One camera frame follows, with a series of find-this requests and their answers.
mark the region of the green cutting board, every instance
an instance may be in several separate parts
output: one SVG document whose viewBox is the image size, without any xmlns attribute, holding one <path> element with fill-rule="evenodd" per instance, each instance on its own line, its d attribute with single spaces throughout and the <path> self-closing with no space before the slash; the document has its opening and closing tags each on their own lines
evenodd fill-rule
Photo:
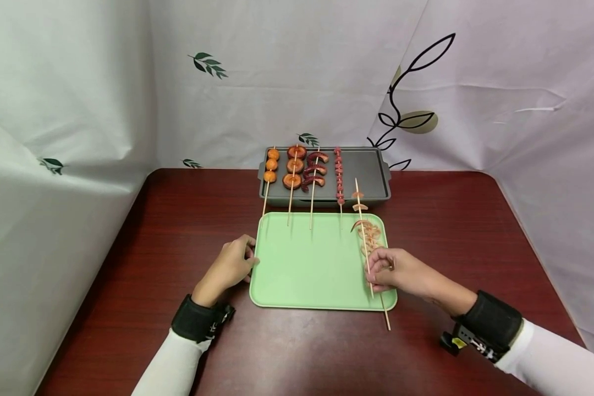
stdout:
<svg viewBox="0 0 594 396">
<path fill-rule="evenodd" d="M 260 307 L 381 311 L 380 297 L 370 296 L 361 254 L 362 239 L 350 229 L 358 213 L 270 212 L 260 218 L 254 268 L 249 293 Z M 387 246 L 380 217 L 364 218 L 380 227 L 381 244 Z M 396 290 L 383 292 L 385 308 L 396 305 Z"/>
</svg>

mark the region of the leaf print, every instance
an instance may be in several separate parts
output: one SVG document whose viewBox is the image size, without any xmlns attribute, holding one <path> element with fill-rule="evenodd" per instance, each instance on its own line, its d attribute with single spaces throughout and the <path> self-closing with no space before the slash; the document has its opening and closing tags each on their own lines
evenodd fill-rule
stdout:
<svg viewBox="0 0 594 396">
<path fill-rule="evenodd" d="M 40 165 L 45 166 L 54 175 L 61 175 L 64 164 L 55 158 L 38 158 Z"/>
<path fill-rule="evenodd" d="M 402 115 L 404 117 L 398 128 L 413 134 L 430 133 L 438 126 L 438 115 L 434 112 L 412 112 Z"/>
<path fill-rule="evenodd" d="M 210 75 L 213 75 L 213 72 L 215 72 L 217 78 L 221 80 L 222 78 L 228 77 L 225 73 L 223 73 L 226 72 L 226 70 L 218 66 L 222 65 L 221 62 L 218 62 L 216 59 L 209 59 L 212 57 L 212 55 L 206 52 L 198 52 L 196 57 L 192 57 L 192 55 L 188 55 L 188 57 L 194 60 L 194 66 L 201 72 L 209 73 Z"/>
<path fill-rule="evenodd" d="M 387 117 L 387 119 L 389 120 L 389 124 L 383 120 L 383 117 Z M 383 123 L 383 125 L 387 125 L 387 126 L 393 128 L 393 126 L 394 126 L 394 119 L 392 117 L 388 116 L 385 113 L 378 113 L 378 119 L 381 120 L 381 122 Z"/>
<path fill-rule="evenodd" d="M 446 37 L 440 38 L 438 41 L 430 45 L 427 49 L 423 50 L 417 57 L 415 57 L 412 63 L 409 65 L 409 67 L 404 72 L 402 72 L 402 74 L 400 72 L 401 67 L 398 67 L 396 73 L 394 74 L 392 83 L 389 84 L 389 89 L 387 91 L 389 103 L 392 105 L 392 108 L 396 112 L 396 117 L 390 117 L 385 113 L 379 113 L 378 117 L 381 121 L 381 124 L 389 127 L 389 129 L 386 130 L 386 132 L 377 139 L 376 143 L 372 141 L 372 139 L 369 138 L 369 136 L 367 137 L 367 140 L 370 142 L 372 147 L 381 147 L 389 143 L 389 145 L 387 145 L 384 150 L 389 149 L 389 147 L 391 147 L 394 144 L 396 139 L 388 139 L 385 141 L 383 139 L 385 139 L 385 137 L 388 136 L 388 134 L 396 128 L 401 128 L 405 130 L 405 132 L 413 134 L 425 134 L 435 129 L 436 125 L 438 125 L 438 115 L 436 115 L 434 112 L 412 112 L 402 115 L 396 103 L 394 103 L 394 90 L 396 90 L 396 87 L 398 86 L 400 81 L 403 78 L 405 78 L 407 74 L 423 70 L 424 68 L 433 65 L 433 63 L 437 62 L 438 59 L 442 58 L 443 55 L 447 53 L 449 48 L 451 48 L 454 39 L 455 33 L 451 33 Z M 437 57 L 427 55 L 431 50 L 435 48 L 437 48 L 438 50 L 442 49 L 442 51 L 440 52 L 440 54 L 438 54 Z M 405 170 L 410 163 L 411 158 L 406 159 L 405 161 L 397 162 L 394 165 L 390 166 L 390 168 L 398 165 L 404 165 L 404 167 L 401 169 L 402 171 Z"/>
<path fill-rule="evenodd" d="M 449 47 L 454 42 L 454 39 L 455 39 L 455 33 L 451 33 L 447 37 L 440 38 L 438 41 L 434 42 L 432 45 L 430 45 L 430 47 L 428 47 L 426 50 L 422 51 L 412 61 L 412 64 L 409 65 L 409 67 L 407 68 L 407 71 L 406 72 L 407 73 L 417 72 L 418 70 L 423 70 L 425 67 L 429 67 L 429 66 L 433 65 L 435 62 L 438 61 L 438 59 L 442 58 L 442 56 L 446 53 L 446 51 L 449 50 Z M 435 57 L 432 60 L 425 59 L 425 63 L 422 66 L 416 66 L 415 65 L 416 63 L 418 63 L 418 61 L 420 61 L 422 59 L 422 57 L 424 55 L 426 55 L 429 51 L 433 50 L 436 46 L 442 45 L 442 43 L 446 43 L 446 45 L 444 45 L 444 49 L 442 50 L 442 52 L 440 53 L 440 55 L 438 55 L 438 57 Z"/>
<path fill-rule="evenodd" d="M 381 146 L 385 145 L 387 142 L 389 142 L 389 145 L 387 145 L 387 147 L 381 147 Z M 378 147 L 381 151 L 385 151 L 385 150 L 389 149 L 390 147 L 392 147 L 394 142 L 396 142 L 396 138 L 387 139 L 386 141 L 382 141 L 381 144 L 378 145 Z"/>
<path fill-rule="evenodd" d="M 200 166 L 199 163 L 197 163 L 196 161 L 192 160 L 192 159 L 183 159 L 182 163 L 184 164 L 184 166 L 188 167 L 188 168 L 193 168 L 193 169 L 200 169 L 202 168 L 202 166 Z"/>
<path fill-rule="evenodd" d="M 298 137 L 299 137 L 300 142 L 306 143 L 307 145 L 310 145 L 311 147 L 317 147 L 319 145 L 319 139 L 312 136 L 312 134 L 304 133 L 304 134 L 298 135 Z"/>
<path fill-rule="evenodd" d="M 412 163 L 412 159 L 411 158 L 410 159 L 406 159 L 406 160 L 401 161 L 401 162 L 397 162 L 397 163 L 395 163 L 393 165 L 390 165 L 389 168 L 392 169 L 395 166 L 405 164 L 405 166 L 403 166 L 401 169 L 399 169 L 399 171 L 404 171 L 404 170 L 407 169 L 407 167 L 409 166 L 410 163 Z"/>
<path fill-rule="evenodd" d="M 205 70 L 204 70 L 204 68 L 203 68 L 203 67 L 200 65 L 200 63 L 198 63 L 198 62 L 196 61 L 196 59 L 194 59 L 194 66 L 195 66 L 195 67 L 196 67 L 198 70 L 200 70 L 201 72 L 204 72 L 204 71 L 205 71 Z"/>
</svg>

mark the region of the skewered food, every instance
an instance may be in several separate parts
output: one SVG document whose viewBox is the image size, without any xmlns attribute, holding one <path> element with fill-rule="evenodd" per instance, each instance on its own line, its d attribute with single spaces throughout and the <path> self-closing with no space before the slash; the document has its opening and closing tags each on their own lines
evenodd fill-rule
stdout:
<svg viewBox="0 0 594 396">
<path fill-rule="evenodd" d="M 354 209 L 355 212 L 358 212 L 359 208 L 361 208 L 361 210 L 367 210 L 367 207 L 365 205 L 363 205 L 362 203 L 356 203 L 356 204 L 352 205 L 352 209 Z"/>
<path fill-rule="evenodd" d="M 350 232 L 352 232 L 356 228 L 356 234 L 359 238 L 365 238 L 365 247 L 361 246 L 361 253 L 363 255 L 368 256 L 374 250 L 383 247 L 379 242 L 379 238 L 381 237 L 381 229 L 378 226 L 372 224 L 369 220 L 359 220 L 352 225 Z"/>
<path fill-rule="evenodd" d="M 272 160 L 277 161 L 279 159 L 279 151 L 275 148 L 269 149 L 266 153 L 266 156 Z"/>
<path fill-rule="evenodd" d="M 325 166 L 323 166 L 323 165 L 317 165 L 317 164 L 312 164 L 311 166 L 305 168 L 304 175 L 311 174 L 315 170 L 317 170 L 317 173 L 320 174 L 320 175 L 326 175 L 327 172 L 328 172 L 328 170 L 327 170 L 327 168 Z"/>
<path fill-rule="evenodd" d="M 284 178 L 282 178 L 282 183 L 284 184 L 284 187 L 288 189 L 298 188 L 301 186 L 301 176 L 286 174 Z"/>
<path fill-rule="evenodd" d="M 275 175 L 275 172 L 273 172 L 272 170 L 267 170 L 266 172 L 264 172 L 264 181 L 269 183 L 275 183 L 275 180 L 277 180 L 277 175 Z"/>
<path fill-rule="evenodd" d="M 319 187 L 323 187 L 326 184 L 326 181 L 321 176 L 305 176 L 304 182 L 301 184 L 301 191 L 308 192 L 308 187 L 310 184 L 316 183 Z"/>
<path fill-rule="evenodd" d="M 276 159 L 269 159 L 266 162 L 266 170 L 267 171 L 275 171 L 277 169 L 277 160 Z"/>
<path fill-rule="evenodd" d="M 337 203 L 340 206 L 345 204 L 345 199 L 343 197 L 343 164 L 342 158 L 340 157 L 340 147 L 334 148 L 334 154 L 336 155 L 334 159 L 334 172 L 336 174 L 336 183 L 337 183 Z"/>
<path fill-rule="evenodd" d="M 288 170 L 288 173 L 290 173 L 290 174 L 292 174 L 293 172 L 301 173 L 301 171 L 304 170 L 304 161 L 302 161 L 301 159 L 298 159 L 298 158 L 291 158 L 286 163 L 286 169 Z"/>
<path fill-rule="evenodd" d="M 300 145 L 294 145 L 288 148 L 288 158 L 306 158 L 306 147 Z"/>
<path fill-rule="evenodd" d="M 308 155 L 308 166 L 313 166 L 317 158 L 323 161 L 323 163 L 328 162 L 328 155 L 326 153 L 322 153 L 321 151 L 315 151 L 314 153 L 310 153 Z"/>
</svg>

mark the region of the griddle handle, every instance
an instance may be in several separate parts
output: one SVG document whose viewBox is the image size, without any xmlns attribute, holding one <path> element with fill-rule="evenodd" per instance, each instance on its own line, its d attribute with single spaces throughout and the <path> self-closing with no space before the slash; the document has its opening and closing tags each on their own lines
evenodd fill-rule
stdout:
<svg viewBox="0 0 594 396">
<path fill-rule="evenodd" d="M 383 168 L 383 176 L 385 177 L 385 180 L 392 180 L 392 172 L 389 171 L 389 163 L 385 162 L 383 157 L 381 157 L 381 168 Z"/>
<path fill-rule="evenodd" d="M 264 181 L 264 172 L 266 171 L 266 161 L 260 163 L 260 168 L 258 169 L 258 179 Z"/>
</svg>

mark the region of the wood grain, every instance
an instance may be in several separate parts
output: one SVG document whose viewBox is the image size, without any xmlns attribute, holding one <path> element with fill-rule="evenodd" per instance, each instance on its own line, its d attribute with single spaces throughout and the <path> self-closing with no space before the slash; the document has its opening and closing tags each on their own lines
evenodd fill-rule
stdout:
<svg viewBox="0 0 594 396">
<path fill-rule="evenodd" d="M 392 199 L 371 208 L 389 246 L 582 345 L 492 178 L 394 172 L 391 184 Z M 258 190 L 253 170 L 151 174 L 38 394 L 129 395 L 222 244 L 255 236 Z M 536 394 L 470 348 L 440 349 L 452 321 L 410 296 L 399 293 L 391 332 L 379 312 L 261 309 L 244 285 L 230 302 L 238 312 L 203 357 L 196 395 Z"/>
</svg>

